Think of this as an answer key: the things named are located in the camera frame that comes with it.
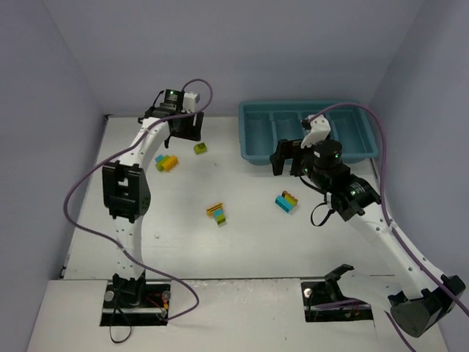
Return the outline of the yellow black striped lego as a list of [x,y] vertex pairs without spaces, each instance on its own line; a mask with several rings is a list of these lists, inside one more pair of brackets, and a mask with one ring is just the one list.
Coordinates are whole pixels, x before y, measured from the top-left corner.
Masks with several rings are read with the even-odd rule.
[[206,209],[206,213],[208,216],[213,216],[214,212],[216,212],[217,210],[222,210],[222,209],[223,209],[223,203],[219,202],[215,205],[212,205],[211,207],[208,207]]

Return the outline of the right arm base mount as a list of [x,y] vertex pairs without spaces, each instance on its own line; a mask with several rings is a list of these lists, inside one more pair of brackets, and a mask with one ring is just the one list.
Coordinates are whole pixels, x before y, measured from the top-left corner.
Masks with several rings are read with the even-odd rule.
[[354,269],[343,264],[328,273],[322,281],[300,283],[305,322],[373,321],[372,308],[366,302],[344,296],[339,288],[341,277]]

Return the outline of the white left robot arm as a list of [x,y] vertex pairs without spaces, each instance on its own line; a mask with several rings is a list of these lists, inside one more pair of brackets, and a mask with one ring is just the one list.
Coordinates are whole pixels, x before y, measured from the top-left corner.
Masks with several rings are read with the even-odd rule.
[[199,99],[195,92],[166,90],[163,102],[150,107],[141,119],[132,141],[136,147],[102,168],[103,202],[114,220],[119,243],[113,287],[121,307],[137,307],[144,298],[145,269],[136,262],[143,261],[141,228],[151,202],[145,172],[171,136],[200,140],[203,113],[196,113]]

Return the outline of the lime green small lego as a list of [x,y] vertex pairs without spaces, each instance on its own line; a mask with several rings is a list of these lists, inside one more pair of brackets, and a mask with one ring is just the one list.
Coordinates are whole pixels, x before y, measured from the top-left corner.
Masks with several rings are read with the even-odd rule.
[[221,226],[222,224],[226,222],[226,217],[225,215],[218,215],[215,217],[215,220],[216,220],[217,225]]

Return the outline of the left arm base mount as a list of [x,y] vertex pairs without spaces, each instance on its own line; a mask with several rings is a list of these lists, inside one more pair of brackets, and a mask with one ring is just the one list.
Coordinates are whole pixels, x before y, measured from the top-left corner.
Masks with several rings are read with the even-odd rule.
[[166,326],[170,300],[169,282],[147,282],[137,299],[123,290],[117,294],[117,289],[108,282],[103,295],[100,326]]

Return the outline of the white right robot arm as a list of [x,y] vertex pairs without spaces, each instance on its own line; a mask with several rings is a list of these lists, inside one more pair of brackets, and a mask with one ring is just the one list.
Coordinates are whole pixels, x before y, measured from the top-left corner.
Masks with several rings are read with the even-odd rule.
[[292,162],[292,176],[307,177],[306,186],[318,191],[328,215],[338,214],[377,251],[396,282],[360,274],[342,264],[325,276],[332,301],[326,307],[364,301],[387,312],[407,335],[418,338],[445,317],[465,291],[457,276],[446,276],[425,259],[397,224],[385,213],[383,198],[361,177],[354,175],[341,157],[342,145],[325,139],[310,147],[282,139],[270,156],[275,176],[284,162]]

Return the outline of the light blue small lego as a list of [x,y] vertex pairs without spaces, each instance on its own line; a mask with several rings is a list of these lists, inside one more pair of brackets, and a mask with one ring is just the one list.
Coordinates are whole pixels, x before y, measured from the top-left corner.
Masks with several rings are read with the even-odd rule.
[[224,217],[224,211],[221,210],[221,209],[218,209],[216,211],[213,212],[213,217],[214,219],[218,219],[220,217]]

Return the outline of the lime green sloped lego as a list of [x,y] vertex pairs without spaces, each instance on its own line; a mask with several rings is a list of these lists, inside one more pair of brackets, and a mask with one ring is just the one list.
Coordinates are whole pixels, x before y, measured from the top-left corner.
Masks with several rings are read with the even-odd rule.
[[196,144],[194,147],[193,147],[193,150],[195,152],[196,155],[200,155],[202,153],[205,153],[207,152],[207,146],[205,143],[199,143],[199,144]]

